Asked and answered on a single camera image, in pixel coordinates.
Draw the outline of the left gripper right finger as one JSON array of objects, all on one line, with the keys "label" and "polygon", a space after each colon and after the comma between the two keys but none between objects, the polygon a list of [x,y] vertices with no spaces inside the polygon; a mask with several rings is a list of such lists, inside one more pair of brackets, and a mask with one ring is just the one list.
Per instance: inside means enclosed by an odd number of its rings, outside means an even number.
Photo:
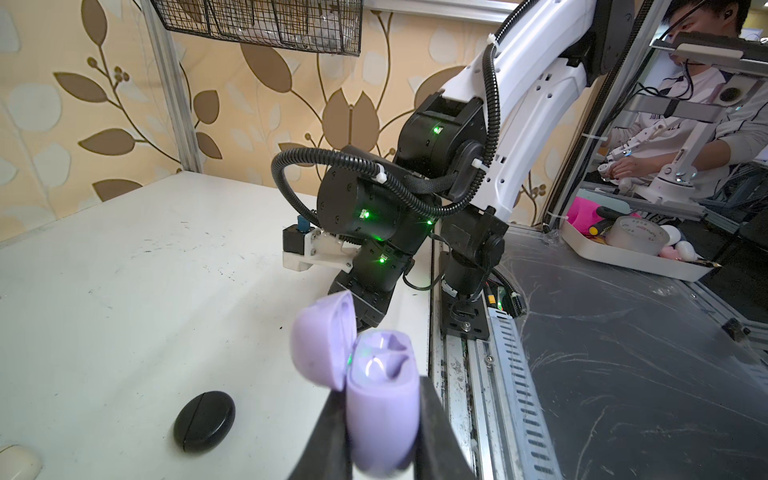
[{"label": "left gripper right finger", "polygon": [[413,478],[416,480],[476,479],[427,376],[420,378],[419,431],[414,454]]}]

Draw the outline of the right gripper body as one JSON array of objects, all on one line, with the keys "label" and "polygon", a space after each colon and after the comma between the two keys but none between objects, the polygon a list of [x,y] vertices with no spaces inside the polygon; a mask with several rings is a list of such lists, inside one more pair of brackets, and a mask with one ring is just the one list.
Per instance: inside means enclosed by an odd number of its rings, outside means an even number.
[{"label": "right gripper body", "polygon": [[328,294],[348,290],[353,296],[356,328],[377,328],[387,314],[398,280],[413,266],[413,256],[388,242],[365,240],[351,270],[336,275]]}]

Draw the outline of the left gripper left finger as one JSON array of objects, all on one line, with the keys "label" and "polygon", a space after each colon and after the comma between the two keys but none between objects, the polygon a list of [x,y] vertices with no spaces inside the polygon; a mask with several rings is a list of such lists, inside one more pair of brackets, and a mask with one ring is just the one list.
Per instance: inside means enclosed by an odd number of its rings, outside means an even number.
[{"label": "left gripper left finger", "polygon": [[346,428],[346,397],[331,391],[290,480],[351,478],[351,455]]}]

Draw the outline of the purple round charging case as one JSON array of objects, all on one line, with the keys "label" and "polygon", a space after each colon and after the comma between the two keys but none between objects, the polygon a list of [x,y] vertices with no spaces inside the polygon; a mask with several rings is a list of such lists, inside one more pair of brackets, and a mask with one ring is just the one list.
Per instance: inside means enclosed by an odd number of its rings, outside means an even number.
[{"label": "purple round charging case", "polygon": [[346,397],[346,428],[355,470],[388,478],[405,470],[419,431],[420,375],[410,338],[356,328],[353,297],[338,292],[296,318],[290,336],[296,370]]}]

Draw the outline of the black round charging case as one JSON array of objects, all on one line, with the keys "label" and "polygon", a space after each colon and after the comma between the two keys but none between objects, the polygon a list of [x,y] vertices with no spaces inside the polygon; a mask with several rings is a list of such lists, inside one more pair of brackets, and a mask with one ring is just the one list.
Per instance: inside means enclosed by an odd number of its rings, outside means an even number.
[{"label": "black round charging case", "polygon": [[217,447],[236,417],[233,398],[223,391],[207,391],[190,400],[173,424],[175,444],[185,453],[199,454]]}]

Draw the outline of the cream earbud charging case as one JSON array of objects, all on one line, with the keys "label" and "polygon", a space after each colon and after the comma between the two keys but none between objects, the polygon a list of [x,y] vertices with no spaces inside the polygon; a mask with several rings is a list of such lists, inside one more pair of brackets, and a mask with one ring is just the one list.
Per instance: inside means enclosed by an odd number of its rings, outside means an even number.
[{"label": "cream earbud charging case", "polygon": [[42,468],[41,457],[28,447],[8,445],[1,448],[1,480],[35,480]]}]

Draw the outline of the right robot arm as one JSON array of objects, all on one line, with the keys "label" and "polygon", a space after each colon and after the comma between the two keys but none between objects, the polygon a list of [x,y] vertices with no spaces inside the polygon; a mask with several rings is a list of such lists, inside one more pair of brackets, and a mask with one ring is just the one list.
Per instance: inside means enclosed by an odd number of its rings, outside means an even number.
[{"label": "right robot arm", "polygon": [[392,160],[353,146],[274,157],[275,184],[300,216],[357,246],[331,293],[349,299],[358,330],[380,325],[432,233],[449,249],[438,283],[453,304],[482,293],[523,181],[565,112],[619,60],[634,13],[630,1],[524,1],[416,106]]}]

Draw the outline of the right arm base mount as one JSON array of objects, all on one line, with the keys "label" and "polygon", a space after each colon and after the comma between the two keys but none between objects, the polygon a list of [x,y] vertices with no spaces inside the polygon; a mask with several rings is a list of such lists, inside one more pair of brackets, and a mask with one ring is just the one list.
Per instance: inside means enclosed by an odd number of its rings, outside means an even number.
[{"label": "right arm base mount", "polygon": [[440,326],[446,335],[486,341],[490,337],[486,283],[505,252],[509,225],[496,210],[469,206],[442,220]]}]

